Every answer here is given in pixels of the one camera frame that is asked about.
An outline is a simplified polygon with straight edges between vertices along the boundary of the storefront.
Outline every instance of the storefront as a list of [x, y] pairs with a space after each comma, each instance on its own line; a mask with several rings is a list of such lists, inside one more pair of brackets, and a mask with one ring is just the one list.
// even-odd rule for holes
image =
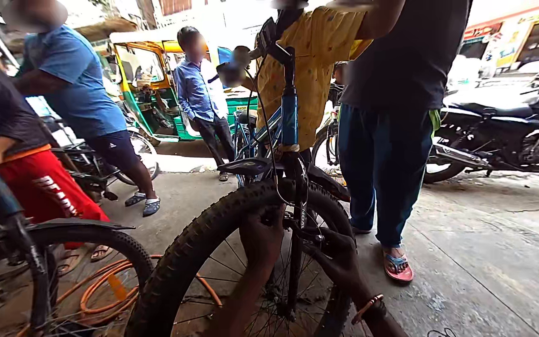
[[488, 41], [491, 37], [498, 34], [503, 23], [495, 23], [485, 27], [470, 28], [463, 35], [463, 43], [461, 44], [459, 54], [470, 58], [481, 59], [486, 52]]
[[464, 41], [461, 53], [467, 57], [468, 55], [479, 57], [481, 54], [482, 60], [488, 61], [497, 73], [514, 71], [525, 64], [539, 61], [539, 8], [499, 20], [503, 21], [499, 27], [499, 38], [487, 41], [484, 46], [473, 42], [470, 37], [471, 31], [492, 29], [493, 26], [498, 25], [498, 23], [492, 23], [496, 20], [468, 27], [465, 37], [470, 38]]

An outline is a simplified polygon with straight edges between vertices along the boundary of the motorcycle exhaust pipe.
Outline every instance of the motorcycle exhaust pipe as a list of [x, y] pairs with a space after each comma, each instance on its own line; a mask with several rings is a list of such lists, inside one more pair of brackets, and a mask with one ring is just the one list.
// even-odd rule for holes
[[450, 146], [434, 144], [434, 150], [439, 156], [460, 161], [461, 163], [467, 164], [471, 167], [482, 167], [484, 169], [490, 168], [488, 160], [461, 150], [451, 148]]

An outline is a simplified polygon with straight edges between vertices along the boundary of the black shorts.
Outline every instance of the black shorts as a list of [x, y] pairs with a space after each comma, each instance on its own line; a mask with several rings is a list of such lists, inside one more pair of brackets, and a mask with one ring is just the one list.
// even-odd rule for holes
[[106, 162], [120, 171], [128, 171], [138, 164], [141, 158], [134, 153], [128, 130], [122, 130], [99, 137], [85, 139], [85, 142]]

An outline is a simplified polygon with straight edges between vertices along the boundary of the person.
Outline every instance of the person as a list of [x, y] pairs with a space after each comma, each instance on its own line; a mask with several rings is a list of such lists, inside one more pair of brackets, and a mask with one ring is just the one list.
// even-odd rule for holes
[[[328, 99], [334, 63], [355, 59], [373, 39], [386, 35], [396, 22], [400, 4], [385, 1], [371, 12], [339, 12], [323, 6], [303, 12], [307, 1], [283, 0], [282, 3], [286, 9], [279, 10], [278, 44], [295, 48], [299, 151], [309, 161], [309, 149], [315, 142]], [[243, 86], [258, 89], [269, 119], [281, 104], [284, 71], [273, 57], [267, 57], [261, 68], [259, 65], [256, 83], [247, 79]], [[259, 107], [259, 128], [265, 125], [261, 112]]]
[[351, 224], [357, 234], [370, 233], [377, 201], [376, 237], [385, 272], [397, 281], [413, 279], [401, 233], [419, 194], [472, 1], [374, 1], [402, 7], [400, 17], [347, 66], [338, 147]]
[[122, 111], [105, 93], [101, 63], [90, 42], [70, 27], [52, 22], [57, 1], [13, 0], [8, 6], [11, 9], [4, 14], [13, 15], [17, 8], [22, 15], [11, 20], [18, 23], [16, 29], [27, 22], [42, 27], [42, 32], [25, 39], [16, 88], [25, 96], [42, 95], [77, 137], [137, 185], [125, 206], [145, 201], [143, 216], [156, 213], [160, 199], [150, 173], [134, 152]]
[[[178, 44], [186, 57], [174, 70], [178, 102], [186, 116], [198, 126], [203, 141], [218, 166], [223, 165], [216, 136], [229, 161], [234, 161], [234, 145], [228, 125], [228, 104], [220, 81], [208, 81], [217, 75], [214, 66], [205, 58], [205, 40], [194, 27], [178, 31]], [[228, 174], [220, 172], [220, 181]]]
[[[213, 315], [203, 337], [243, 335], [243, 331], [251, 321], [251, 313], [255, 311], [262, 289], [280, 256], [285, 209], [284, 204], [278, 208], [265, 207], [244, 217], [239, 233], [248, 261], [246, 270], [228, 300]], [[370, 289], [363, 279], [355, 241], [327, 228], [318, 228], [315, 234], [319, 234], [319, 230], [325, 238], [322, 249], [304, 243], [303, 250], [320, 264], [336, 286], [348, 293], [372, 335], [407, 337], [400, 325], [386, 311], [382, 300], [376, 301], [382, 297]]]
[[334, 64], [334, 71], [332, 73], [334, 82], [330, 83], [330, 89], [328, 91], [328, 101], [332, 103], [333, 107], [340, 105], [340, 96], [344, 90], [344, 68], [347, 63], [347, 61], [338, 61]]
[[[109, 221], [50, 149], [38, 116], [0, 71], [0, 176], [22, 205], [25, 216], [34, 223], [70, 217]], [[66, 243], [65, 248], [58, 268], [60, 275], [73, 270], [89, 249], [79, 243]], [[91, 260], [101, 260], [111, 251], [98, 246]]]

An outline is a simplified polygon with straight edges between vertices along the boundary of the blue shirt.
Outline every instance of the blue shirt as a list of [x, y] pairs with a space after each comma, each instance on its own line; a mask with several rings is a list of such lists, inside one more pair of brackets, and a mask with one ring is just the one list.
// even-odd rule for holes
[[206, 59], [195, 64], [185, 58], [174, 70], [178, 102], [188, 118], [213, 122], [214, 115], [220, 119], [228, 115], [220, 80], [207, 82], [216, 74], [214, 66]]
[[90, 43], [77, 31], [61, 26], [26, 37], [22, 73], [39, 69], [69, 83], [43, 95], [79, 138], [126, 130], [120, 108], [106, 94], [102, 67]]

